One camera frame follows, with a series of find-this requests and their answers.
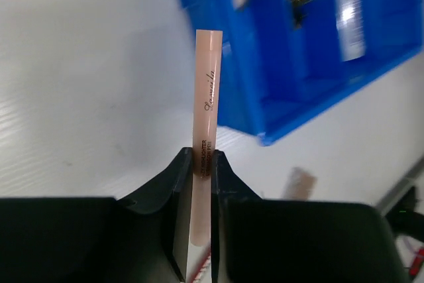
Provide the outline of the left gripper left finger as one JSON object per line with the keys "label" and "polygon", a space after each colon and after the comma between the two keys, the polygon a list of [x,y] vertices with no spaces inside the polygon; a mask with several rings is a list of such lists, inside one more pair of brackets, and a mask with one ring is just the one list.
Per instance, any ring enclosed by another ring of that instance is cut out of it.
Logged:
{"label": "left gripper left finger", "polygon": [[121,199],[2,198],[2,282],[184,282],[192,150]]}

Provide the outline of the pink highlighter stick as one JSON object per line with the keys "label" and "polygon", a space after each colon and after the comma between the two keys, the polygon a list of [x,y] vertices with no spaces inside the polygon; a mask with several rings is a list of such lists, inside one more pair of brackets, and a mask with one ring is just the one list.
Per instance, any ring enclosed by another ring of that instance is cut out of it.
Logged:
{"label": "pink highlighter stick", "polygon": [[223,32],[196,30],[193,108],[191,243],[202,247],[211,236],[211,172],[216,146]]}

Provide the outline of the blue plastic organizer tray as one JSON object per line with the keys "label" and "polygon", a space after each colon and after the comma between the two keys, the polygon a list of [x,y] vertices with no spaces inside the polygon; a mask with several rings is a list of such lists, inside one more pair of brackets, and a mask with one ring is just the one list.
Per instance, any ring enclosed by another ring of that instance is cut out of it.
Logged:
{"label": "blue plastic organizer tray", "polygon": [[337,0],[180,0],[191,27],[223,32],[218,123],[270,145],[416,55],[423,0],[362,0],[365,53],[343,61]]}

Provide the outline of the clear white lotion bottle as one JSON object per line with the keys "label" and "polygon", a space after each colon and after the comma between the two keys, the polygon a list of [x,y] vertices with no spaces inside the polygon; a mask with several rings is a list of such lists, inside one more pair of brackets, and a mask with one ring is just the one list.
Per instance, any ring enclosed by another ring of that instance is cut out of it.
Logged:
{"label": "clear white lotion bottle", "polygon": [[365,53],[362,0],[337,0],[337,30],[343,61]]}

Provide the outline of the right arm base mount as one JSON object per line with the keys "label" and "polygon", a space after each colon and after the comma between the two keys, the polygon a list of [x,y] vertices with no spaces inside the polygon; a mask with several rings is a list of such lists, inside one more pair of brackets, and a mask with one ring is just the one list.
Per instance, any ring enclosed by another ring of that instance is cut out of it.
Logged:
{"label": "right arm base mount", "polygon": [[414,258],[407,268],[411,281],[418,277],[423,268],[423,214],[415,211],[418,201],[417,187],[412,186],[386,214],[395,236],[411,237],[421,243],[417,250],[411,249]]}

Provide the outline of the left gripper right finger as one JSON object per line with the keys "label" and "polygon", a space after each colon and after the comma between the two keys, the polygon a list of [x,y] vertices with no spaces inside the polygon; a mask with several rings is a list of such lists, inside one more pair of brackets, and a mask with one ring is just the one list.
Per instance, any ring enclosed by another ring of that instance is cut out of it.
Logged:
{"label": "left gripper right finger", "polygon": [[372,206],[263,199],[212,159],[214,282],[408,282],[388,222]]}

